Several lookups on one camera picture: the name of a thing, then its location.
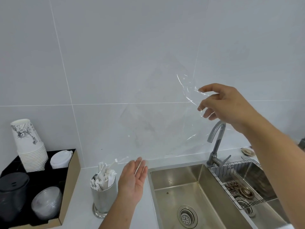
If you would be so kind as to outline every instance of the metal cup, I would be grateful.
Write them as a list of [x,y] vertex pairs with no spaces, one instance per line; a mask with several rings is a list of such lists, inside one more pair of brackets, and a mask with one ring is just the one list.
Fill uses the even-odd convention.
[[116,178],[108,189],[97,191],[91,188],[91,192],[93,196],[93,213],[98,218],[104,218],[117,196]]

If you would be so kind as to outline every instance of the white tile wall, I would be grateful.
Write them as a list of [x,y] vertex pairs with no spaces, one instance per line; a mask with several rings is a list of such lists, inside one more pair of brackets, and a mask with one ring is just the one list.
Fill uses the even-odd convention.
[[[304,7],[305,0],[0,0],[0,170],[16,156],[10,122],[19,118],[31,119],[47,149],[77,148],[82,167],[210,151],[216,122],[200,116],[195,105],[205,97],[194,90],[212,82],[235,86],[300,139]],[[248,145],[227,126],[220,149]]]

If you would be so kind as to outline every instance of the cardboard box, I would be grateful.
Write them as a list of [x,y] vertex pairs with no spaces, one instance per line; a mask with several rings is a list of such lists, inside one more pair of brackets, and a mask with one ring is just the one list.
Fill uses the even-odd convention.
[[[63,224],[78,175],[81,171],[81,166],[78,159],[78,153],[76,149],[73,149],[71,150],[73,151],[73,156],[70,160],[68,168],[52,169],[50,159],[59,151],[60,150],[47,152],[49,159],[45,165],[44,171],[27,173],[30,177],[27,188],[27,201],[13,222],[5,223],[0,219],[1,228],[45,229],[61,226]],[[16,157],[15,160],[13,160],[11,164],[4,169],[4,171],[1,173],[1,177],[13,172],[25,173],[19,157]],[[35,213],[32,211],[31,202],[40,191],[50,186],[57,186],[60,188],[61,192],[63,193],[63,201],[59,214],[54,219],[43,221],[38,219]]]

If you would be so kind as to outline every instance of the wire rack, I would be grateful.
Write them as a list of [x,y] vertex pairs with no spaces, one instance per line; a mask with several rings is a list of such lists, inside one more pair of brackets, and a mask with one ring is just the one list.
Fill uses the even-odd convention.
[[[261,166],[254,160],[232,162],[209,170],[239,209],[277,198]],[[240,205],[236,199],[245,201]]]

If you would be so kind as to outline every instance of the hand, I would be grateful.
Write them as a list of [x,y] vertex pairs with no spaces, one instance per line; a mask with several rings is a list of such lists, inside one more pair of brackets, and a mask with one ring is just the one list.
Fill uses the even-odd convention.
[[145,160],[142,160],[141,157],[136,161],[132,160],[128,162],[119,179],[118,197],[130,200],[132,204],[136,205],[143,195],[143,185],[147,176],[147,171],[148,167],[145,166]]
[[244,125],[250,120],[262,117],[234,87],[222,84],[209,84],[198,89],[199,92],[217,92],[201,101],[198,111],[208,108],[203,117],[231,124],[243,133]]

